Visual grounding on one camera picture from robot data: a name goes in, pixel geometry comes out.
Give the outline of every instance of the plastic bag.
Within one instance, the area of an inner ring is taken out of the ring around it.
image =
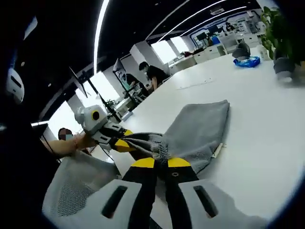
[[[258,56],[250,56],[249,59],[243,61],[238,61],[235,59],[233,62],[236,66],[254,68],[255,66],[259,65],[261,59]]]

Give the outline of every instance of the potted plant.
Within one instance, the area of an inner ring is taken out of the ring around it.
[[[270,10],[264,7],[261,18],[266,25],[262,44],[269,51],[269,57],[274,62],[281,57],[286,58],[293,66],[301,65],[305,60],[305,49],[302,48],[304,43],[279,9]]]

